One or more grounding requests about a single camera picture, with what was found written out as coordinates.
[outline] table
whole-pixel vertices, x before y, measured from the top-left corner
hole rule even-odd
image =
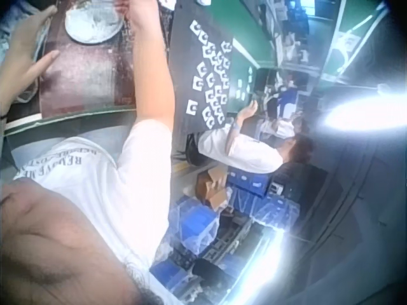
[[[79,116],[135,110],[129,24],[105,43],[79,44],[64,28],[65,13],[75,2],[58,2],[41,52],[58,49],[61,54],[39,82],[36,96],[29,103],[12,105],[5,135]],[[172,17],[172,11],[160,7],[167,47]]]

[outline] white paper piece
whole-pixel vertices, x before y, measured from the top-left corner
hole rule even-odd
[[[209,105],[210,105],[210,108],[211,108],[213,111],[214,111],[217,107],[220,106],[220,104],[219,104],[219,102],[217,101],[217,99],[210,100],[210,101],[209,101]]]
[[[223,41],[221,43],[222,51],[223,53],[229,53],[231,52],[232,45],[230,43],[227,43],[226,41]]]
[[[228,103],[228,96],[226,94],[221,95],[221,105],[226,105]]]
[[[221,65],[223,63],[224,56],[221,51],[216,54],[217,64]]]
[[[216,85],[215,86],[215,96],[220,97],[222,95],[222,86],[221,85]]]
[[[206,83],[208,84],[209,88],[212,88],[214,86],[215,77],[214,77],[214,74],[212,72],[209,73],[208,76],[206,77]]]
[[[214,106],[214,107],[212,108],[212,110],[214,111],[215,116],[218,116],[218,115],[220,115],[220,114],[223,114],[222,106],[220,106],[220,105]]]
[[[228,70],[230,68],[230,60],[228,60],[226,57],[223,57],[223,67]]]
[[[211,100],[216,100],[214,90],[207,90],[205,92],[205,100],[206,100],[207,103],[209,103]]]
[[[202,56],[204,58],[214,58],[216,56],[215,44],[208,41],[206,46],[202,46]]]
[[[222,125],[223,122],[224,122],[224,114],[223,114],[223,112],[222,112],[221,114],[217,115],[216,118],[217,118],[217,122],[218,122],[220,125]]]
[[[208,70],[206,69],[205,63],[201,62],[198,66],[197,66],[197,71],[199,74],[200,78],[203,78],[205,76],[205,74],[208,72]]]
[[[203,111],[202,111],[202,117],[203,120],[206,122],[210,117],[212,117],[212,113],[210,111],[210,107],[206,107]]]
[[[192,21],[190,29],[197,36],[201,33],[201,26],[196,20]]]
[[[212,129],[214,125],[215,125],[215,119],[214,119],[213,116],[210,116],[210,117],[208,118],[208,120],[206,121],[206,126],[207,126],[209,129]]]
[[[224,90],[227,90],[227,89],[229,89],[229,86],[230,86],[229,80],[228,79],[222,79],[222,88]]]
[[[229,81],[229,77],[225,71],[221,74],[221,81]]]
[[[214,71],[215,73],[219,74],[219,76],[224,73],[223,67],[221,65],[214,65]]]
[[[174,11],[176,8],[177,0],[160,0],[160,3],[165,8],[168,8],[170,11]]]
[[[217,66],[217,57],[216,57],[216,53],[213,53],[214,56],[212,56],[209,60],[210,60],[210,64],[213,65],[214,67]]]
[[[188,100],[188,105],[186,106],[186,114],[190,114],[192,116],[197,114],[198,109],[198,102],[194,100]]]
[[[201,30],[201,33],[199,33],[198,40],[206,45],[208,43],[208,34],[206,34],[204,31]]]
[[[202,81],[202,78],[199,78],[198,76],[193,77],[192,81],[192,89],[196,91],[202,91],[202,88],[204,87],[204,81]]]

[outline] green surface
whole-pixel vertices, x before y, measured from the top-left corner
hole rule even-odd
[[[270,42],[239,0],[212,0],[205,9],[261,66],[275,66],[276,58]]]
[[[256,68],[237,50],[233,50],[231,54],[230,66],[230,90],[228,112],[237,113],[249,103],[249,96],[246,92],[247,85],[249,84],[249,68],[252,67],[252,82],[250,84],[250,91],[253,90],[254,79],[256,77]],[[242,87],[238,88],[238,80],[242,80]],[[236,98],[237,90],[245,93],[245,99]]]
[[[379,16],[378,12],[376,11],[376,8],[380,4],[380,2],[381,0],[358,0],[358,1],[347,0],[345,8],[343,10],[342,19],[339,20],[340,22],[339,31],[340,32],[350,31],[351,34],[359,36],[362,40],[363,37],[367,34],[367,31],[369,31],[369,28],[372,26],[372,24]],[[372,16],[372,18],[367,20],[360,27],[353,29],[355,26],[363,22],[369,16]],[[345,63],[343,55],[335,48],[337,41],[338,40],[332,42],[334,48],[322,72],[323,74],[328,74],[330,76],[338,76],[340,74],[340,72],[338,72],[338,68],[340,68]],[[353,52],[348,52],[349,58],[352,56]],[[322,87],[324,85],[327,85],[326,81],[321,82],[319,86]]]

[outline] hand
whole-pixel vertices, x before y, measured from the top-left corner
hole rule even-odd
[[[237,116],[243,120],[248,119],[248,118],[254,116],[254,114],[257,111],[257,108],[258,108],[257,101],[252,100],[248,106],[244,107],[241,111],[239,111]]]
[[[55,6],[21,21],[11,35],[10,48],[0,67],[1,115],[5,115],[15,98],[31,85],[58,57],[52,51],[33,63],[37,33],[57,12]]]
[[[128,18],[133,30],[159,30],[160,14],[157,0],[114,0],[117,12]]]

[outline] hair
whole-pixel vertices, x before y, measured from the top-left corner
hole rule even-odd
[[[163,300],[150,289],[135,283],[138,289],[137,301],[134,305],[164,305]]]
[[[301,133],[309,133],[310,132],[310,127],[307,123],[307,121],[304,120],[302,117],[298,117],[293,119],[293,125],[301,125]]]
[[[295,144],[289,152],[290,162],[308,163],[314,151],[314,142],[304,134],[297,133],[293,138]]]
[[[132,263],[126,263],[124,267],[137,288],[138,293],[134,305],[164,305],[163,300],[147,288],[144,278]]]

